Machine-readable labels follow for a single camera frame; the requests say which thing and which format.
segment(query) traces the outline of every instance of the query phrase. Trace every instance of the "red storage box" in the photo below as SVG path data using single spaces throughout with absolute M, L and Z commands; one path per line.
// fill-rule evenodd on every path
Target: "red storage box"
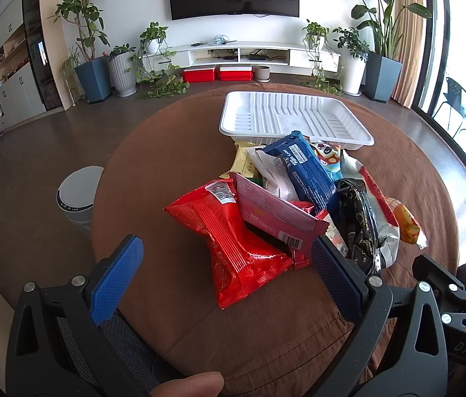
M 251 67 L 225 66 L 218 72 L 220 80 L 251 80 L 253 71 Z
M 215 78 L 216 67 L 188 68 L 183 71 L 183 80 L 185 82 L 213 82 Z

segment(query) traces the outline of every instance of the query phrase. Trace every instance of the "white tv cabinet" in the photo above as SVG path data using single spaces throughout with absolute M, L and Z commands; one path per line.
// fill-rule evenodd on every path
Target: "white tv cabinet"
M 292 43 L 229 42 L 225 45 L 176 46 L 169 47 L 168 50 L 176 51 L 176 55 L 169 58 L 172 60 L 173 65 L 181 68 L 231 64 L 269 66 L 272 72 L 306 75 L 310 75 L 313 68 L 311 56 L 306 51 L 305 46 Z M 257 50 L 260 50 L 259 54 L 277 58 L 266 61 L 250 60 L 248 55 Z M 224 59 L 223 57 L 233 57 L 233 59 Z M 320 52 L 320 59 L 325 71 L 337 72 L 339 58 L 340 54 L 330 53 L 325 48 Z M 154 55 L 144 56 L 143 62 L 147 70 L 150 70 L 150 68 L 161 70 L 166 68 L 169 59 L 158 52 Z

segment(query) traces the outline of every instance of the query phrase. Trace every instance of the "brown tablecloth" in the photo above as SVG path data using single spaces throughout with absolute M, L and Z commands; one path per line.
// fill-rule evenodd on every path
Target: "brown tablecloth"
M 220 310 L 204 238 L 163 211 L 230 168 L 234 144 L 218 126 L 224 98 L 232 90 L 322 95 L 283 84 L 232 86 L 184 98 L 145 120 L 121 143 L 102 174 L 93 209 L 93 249 L 98 261 L 126 234 L 142 239 L 145 259 L 119 309 L 181 372 L 221 371 L 224 395 L 301 396 L 351 329 L 316 271 L 285 272 Z M 342 101 L 375 139 L 374 146 L 350 155 L 365 165 L 386 196 L 412 211 L 430 241 L 424 252 L 454 272 L 457 221 L 439 174 L 393 124 Z M 416 246 L 400 243 L 398 259 L 383 271 L 384 280 L 413 286 L 411 265 L 419 253 Z M 391 331 L 388 325 L 366 375 L 378 365 Z

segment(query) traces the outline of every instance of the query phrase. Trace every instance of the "white trash can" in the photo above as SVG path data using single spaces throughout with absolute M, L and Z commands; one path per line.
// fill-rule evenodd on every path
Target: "white trash can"
M 89 236 L 92 222 L 93 200 L 104 170 L 98 165 L 84 167 L 71 173 L 60 185 L 57 203 L 68 220 Z

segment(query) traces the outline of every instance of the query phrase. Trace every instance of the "beige curtain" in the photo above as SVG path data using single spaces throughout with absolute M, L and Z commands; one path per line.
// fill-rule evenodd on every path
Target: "beige curtain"
M 397 0 L 397 13 L 402 6 L 411 3 L 420 3 L 425 6 L 424 0 Z M 392 97 L 404 107 L 411 108 L 424 54 L 425 20 L 409 10 L 404 10 L 400 16 L 399 24 L 402 39 L 396 59 L 403 66 Z

